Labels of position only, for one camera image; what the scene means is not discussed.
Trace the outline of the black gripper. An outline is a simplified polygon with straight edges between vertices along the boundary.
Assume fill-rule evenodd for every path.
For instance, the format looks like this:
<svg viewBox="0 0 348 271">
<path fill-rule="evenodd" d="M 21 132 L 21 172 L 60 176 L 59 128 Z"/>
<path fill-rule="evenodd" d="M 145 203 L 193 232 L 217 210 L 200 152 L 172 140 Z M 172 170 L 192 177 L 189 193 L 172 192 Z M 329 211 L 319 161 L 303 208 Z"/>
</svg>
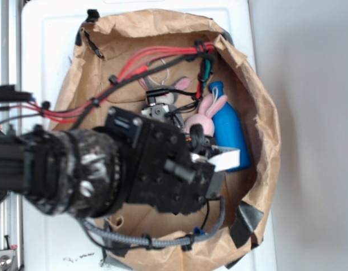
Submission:
<svg viewBox="0 0 348 271">
<path fill-rule="evenodd" d="M 201 125 L 185 134 L 173 124 L 111 107 L 104 131 L 119 148 L 122 201 L 188 215 L 218 198 L 225 173 L 210 163 L 219 151 Z"/>
</svg>

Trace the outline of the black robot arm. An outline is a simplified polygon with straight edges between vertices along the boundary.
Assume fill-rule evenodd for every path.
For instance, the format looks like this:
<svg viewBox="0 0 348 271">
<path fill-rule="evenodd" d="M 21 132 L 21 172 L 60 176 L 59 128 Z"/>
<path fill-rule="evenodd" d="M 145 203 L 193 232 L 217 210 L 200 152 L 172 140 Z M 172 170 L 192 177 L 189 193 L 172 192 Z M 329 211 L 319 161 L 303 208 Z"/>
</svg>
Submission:
<svg viewBox="0 0 348 271">
<path fill-rule="evenodd" d="M 0 131 L 0 192 L 48 215 L 105 217 L 123 204 L 188 215 L 217 198 L 225 172 L 200 125 L 178 127 L 111 107 L 104 126 L 16 136 Z"/>
</svg>

